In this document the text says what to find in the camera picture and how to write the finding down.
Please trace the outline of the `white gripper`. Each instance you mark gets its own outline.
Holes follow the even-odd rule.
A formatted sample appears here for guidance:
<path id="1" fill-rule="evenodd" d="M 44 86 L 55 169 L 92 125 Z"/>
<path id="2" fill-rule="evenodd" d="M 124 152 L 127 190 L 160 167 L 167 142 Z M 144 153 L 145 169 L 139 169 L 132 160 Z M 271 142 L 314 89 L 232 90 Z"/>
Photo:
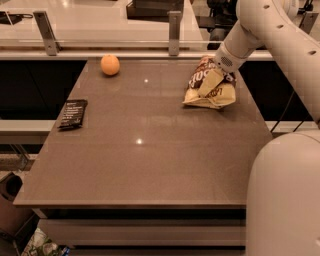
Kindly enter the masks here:
<path id="1" fill-rule="evenodd" d="M 247 61 L 248 51 L 249 48 L 245 44 L 222 42 L 216 51 L 214 62 L 227 73 L 235 72 Z M 211 69 L 198 90 L 199 96 L 207 96 L 223 79 L 220 69 Z"/>

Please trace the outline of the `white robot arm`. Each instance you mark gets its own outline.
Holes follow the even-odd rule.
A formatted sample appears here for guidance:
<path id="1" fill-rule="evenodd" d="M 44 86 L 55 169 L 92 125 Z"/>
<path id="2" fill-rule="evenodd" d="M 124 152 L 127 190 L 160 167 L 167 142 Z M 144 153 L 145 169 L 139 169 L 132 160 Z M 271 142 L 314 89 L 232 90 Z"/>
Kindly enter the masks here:
<path id="1" fill-rule="evenodd" d="M 297 0 L 236 0 L 237 21 L 214 60 L 231 73 L 265 47 L 312 118 L 320 120 L 319 43 L 292 21 Z M 320 131 L 280 135 L 252 165 L 246 256 L 320 256 Z"/>

